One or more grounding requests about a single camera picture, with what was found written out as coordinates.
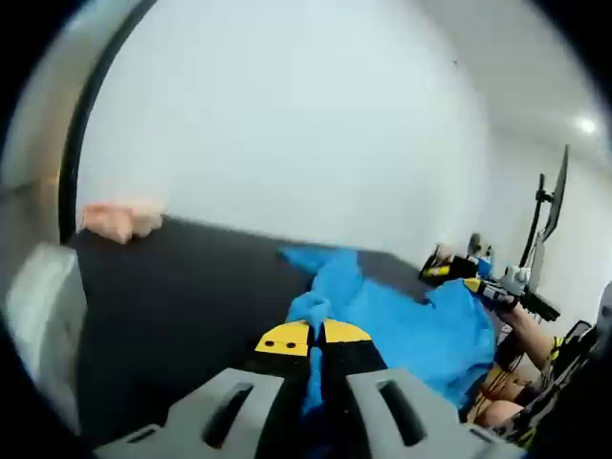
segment pink sponge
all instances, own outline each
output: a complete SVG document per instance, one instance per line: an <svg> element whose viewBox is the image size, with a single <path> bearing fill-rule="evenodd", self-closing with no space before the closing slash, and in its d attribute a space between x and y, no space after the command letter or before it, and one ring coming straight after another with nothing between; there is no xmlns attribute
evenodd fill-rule
<svg viewBox="0 0 612 459"><path fill-rule="evenodd" d="M120 244L134 235L145 237L161 225L161 207L147 203L91 204L83 210L83 228Z"/></svg>

